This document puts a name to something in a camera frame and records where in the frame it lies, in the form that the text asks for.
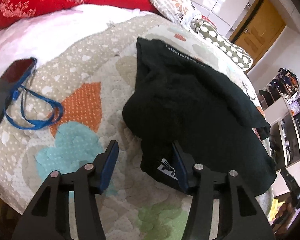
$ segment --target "white pillow with orange flower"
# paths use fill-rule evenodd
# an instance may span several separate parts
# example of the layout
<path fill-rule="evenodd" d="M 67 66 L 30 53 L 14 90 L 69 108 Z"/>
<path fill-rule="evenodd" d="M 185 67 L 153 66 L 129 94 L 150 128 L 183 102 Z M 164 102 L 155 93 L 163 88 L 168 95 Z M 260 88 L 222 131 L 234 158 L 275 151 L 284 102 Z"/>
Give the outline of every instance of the white pillow with orange flower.
<path fill-rule="evenodd" d="M 202 14 L 191 0 L 150 0 L 156 9 L 175 24 L 191 30 L 191 23 L 201 19 Z"/>

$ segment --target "blue lanyard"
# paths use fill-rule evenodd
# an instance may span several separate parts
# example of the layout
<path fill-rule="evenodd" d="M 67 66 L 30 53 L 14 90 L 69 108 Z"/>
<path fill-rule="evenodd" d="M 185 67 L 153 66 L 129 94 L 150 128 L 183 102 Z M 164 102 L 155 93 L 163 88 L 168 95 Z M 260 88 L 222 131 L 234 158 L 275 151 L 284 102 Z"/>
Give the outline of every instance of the blue lanyard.
<path fill-rule="evenodd" d="M 14 87 L 14 89 L 10 92 L 10 96 L 12 97 L 12 100 L 15 101 L 18 99 L 19 95 L 21 92 L 23 92 L 23 95 L 21 97 L 21 115 L 22 117 L 29 122 L 30 124 L 32 124 L 33 126 L 31 127 L 23 127 L 18 125 L 17 123 L 15 123 L 15 121 L 7 114 L 6 109 L 4 108 L 4 115 L 7 117 L 7 120 L 9 121 L 9 123 L 21 130 L 39 130 L 45 126 L 49 126 L 49 125 L 53 125 L 56 122 L 58 122 L 62 115 L 63 115 L 63 106 L 62 104 L 60 104 L 57 101 L 54 101 L 52 99 L 46 98 L 42 95 L 39 95 L 38 93 L 26 88 L 24 85 L 22 85 L 22 83 L 27 82 L 28 78 L 30 77 L 30 75 L 33 72 L 30 71 L 28 73 L 26 73 L 26 75 L 23 75 L 22 78 L 20 79 L 20 81 L 16 84 L 16 86 Z M 31 95 L 33 95 L 34 97 L 37 97 L 45 102 L 47 102 L 48 104 L 51 105 L 52 107 L 52 114 L 50 116 L 49 119 L 47 120 L 36 120 L 36 119 L 27 119 L 25 116 L 25 111 L 23 108 L 23 102 L 24 102 L 24 97 L 26 96 L 27 93 L 30 93 Z"/>

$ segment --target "door frame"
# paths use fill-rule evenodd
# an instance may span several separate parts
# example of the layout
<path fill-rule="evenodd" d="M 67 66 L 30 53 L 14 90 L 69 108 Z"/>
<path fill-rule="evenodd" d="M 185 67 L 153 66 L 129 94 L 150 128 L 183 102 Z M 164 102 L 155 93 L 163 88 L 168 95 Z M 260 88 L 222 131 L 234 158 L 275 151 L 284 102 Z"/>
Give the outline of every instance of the door frame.
<path fill-rule="evenodd" d="M 250 7 L 249 11 L 247 12 L 247 14 L 245 15 L 245 17 L 242 19 L 242 21 L 239 23 L 238 27 L 234 30 L 234 32 L 230 36 L 229 41 L 231 43 L 235 44 L 235 41 L 241 36 L 242 33 L 244 33 L 247 30 L 247 26 L 249 25 L 249 23 L 251 22 L 253 17 L 258 12 L 257 6 L 260 7 L 259 2 L 260 2 L 260 0 L 255 0 L 253 2 L 253 4 L 251 5 L 251 7 Z M 255 64 L 258 63 L 258 61 L 264 56 L 264 54 L 266 54 L 266 52 L 270 49 L 270 47 L 274 44 L 276 39 L 279 37 L 279 35 L 281 34 L 281 32 L 283 31 L 285 26 L 286 26 L 286 24 L 284 22 L 284 24 L 277 31 L 277 33 L 272 38 L 272 40 L 269 42 L 269 44 L 264 48 L 264 50 L 260 53 L 260 55 L 255 60 L 253 60 L 253 64 L 252 64 L 251 68 L 249 68 L 247 71 L 245 71 L 245 73 L 248 73 L 255 66 Z"/>

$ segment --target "phone screen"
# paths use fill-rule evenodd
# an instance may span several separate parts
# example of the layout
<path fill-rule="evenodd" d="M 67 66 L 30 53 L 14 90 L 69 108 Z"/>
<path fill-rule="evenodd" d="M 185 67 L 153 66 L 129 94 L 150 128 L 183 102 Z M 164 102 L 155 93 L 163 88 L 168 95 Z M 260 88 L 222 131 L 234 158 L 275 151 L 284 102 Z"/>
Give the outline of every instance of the phone screen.
<path fill-rule="evenodd" d="M 22 75 L 35 66 L 34 58 L 21 59 L 13 62 L 0 78 L 0 123 L 3 119 L 3 110 L 11 102 L 11 90 Z"/>

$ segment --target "white logo on black fabric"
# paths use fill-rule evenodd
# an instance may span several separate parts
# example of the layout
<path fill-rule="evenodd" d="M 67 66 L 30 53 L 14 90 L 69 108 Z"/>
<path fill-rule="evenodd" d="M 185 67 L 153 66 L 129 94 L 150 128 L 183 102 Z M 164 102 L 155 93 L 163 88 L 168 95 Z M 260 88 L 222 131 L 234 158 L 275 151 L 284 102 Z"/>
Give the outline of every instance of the white logo on black fabric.
<path fill-rule="evenodd" d="M 164 174 L 176 179 L 176 171 L 174 168 L 167 162 L 166 159 L 162 159 L 160 166 L 158 167 L 158 170 L 163 172 Z"/>

